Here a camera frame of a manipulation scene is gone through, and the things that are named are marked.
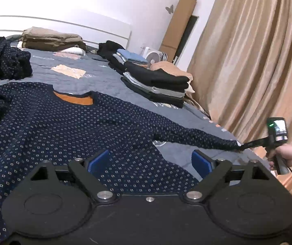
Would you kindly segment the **person's right hand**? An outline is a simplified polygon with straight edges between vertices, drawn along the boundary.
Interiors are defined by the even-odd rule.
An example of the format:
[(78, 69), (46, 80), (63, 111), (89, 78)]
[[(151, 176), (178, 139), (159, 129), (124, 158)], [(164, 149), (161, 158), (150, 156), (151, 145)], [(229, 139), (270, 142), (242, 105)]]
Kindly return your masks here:
[(271, 170), (275, 169), (273, 158), (277, 155), (285, 159), (287, 165), (292, 167), (292, 145), (283, 144), (275, 149), (272, 149), (269, 153), (267, 153), (267, 159), (269, 161), (269, 166)]

